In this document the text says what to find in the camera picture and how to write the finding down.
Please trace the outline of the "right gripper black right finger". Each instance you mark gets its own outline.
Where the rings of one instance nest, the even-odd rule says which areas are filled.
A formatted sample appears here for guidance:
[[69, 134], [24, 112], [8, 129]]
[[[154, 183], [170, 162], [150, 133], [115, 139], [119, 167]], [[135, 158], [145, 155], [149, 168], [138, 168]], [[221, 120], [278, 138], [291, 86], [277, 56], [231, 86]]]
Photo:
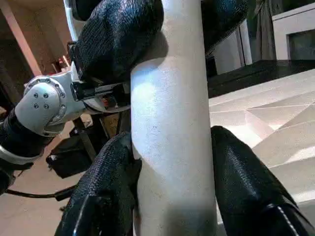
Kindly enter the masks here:
[[211, 128], [215, 195], [228, 236], [313, 236], [315, 228], [252, 149]]

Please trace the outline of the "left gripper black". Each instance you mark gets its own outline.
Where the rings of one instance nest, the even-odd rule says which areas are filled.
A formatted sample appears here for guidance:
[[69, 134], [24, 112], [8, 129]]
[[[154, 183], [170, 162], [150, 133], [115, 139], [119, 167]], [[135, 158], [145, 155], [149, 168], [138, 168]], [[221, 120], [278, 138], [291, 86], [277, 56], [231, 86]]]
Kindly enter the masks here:
[[160, 0], [79, 1], [88, 8], [78, 41], [70, 41], [70, 89], [99, 113], [129, 110], [130, 72], [161, 30]]

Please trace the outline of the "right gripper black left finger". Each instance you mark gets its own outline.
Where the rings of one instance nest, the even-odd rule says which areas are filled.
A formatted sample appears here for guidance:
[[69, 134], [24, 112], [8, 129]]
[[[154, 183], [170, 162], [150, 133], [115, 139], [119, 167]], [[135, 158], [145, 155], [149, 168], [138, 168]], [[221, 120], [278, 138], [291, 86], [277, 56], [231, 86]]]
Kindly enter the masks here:
[[130, 133], [110, 139], [79, 180], [55, 235], [129, 235], [141, 168], [142, 161], [133, 157]]

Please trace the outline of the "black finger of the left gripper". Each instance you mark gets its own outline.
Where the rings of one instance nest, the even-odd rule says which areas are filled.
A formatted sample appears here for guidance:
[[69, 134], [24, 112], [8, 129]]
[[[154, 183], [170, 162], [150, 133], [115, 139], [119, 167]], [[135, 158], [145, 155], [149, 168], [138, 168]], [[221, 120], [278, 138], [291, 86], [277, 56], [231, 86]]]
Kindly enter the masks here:
[[202, 0], [201, 15], [205, 55], [228, 37], [247, 17], [246, 0]]

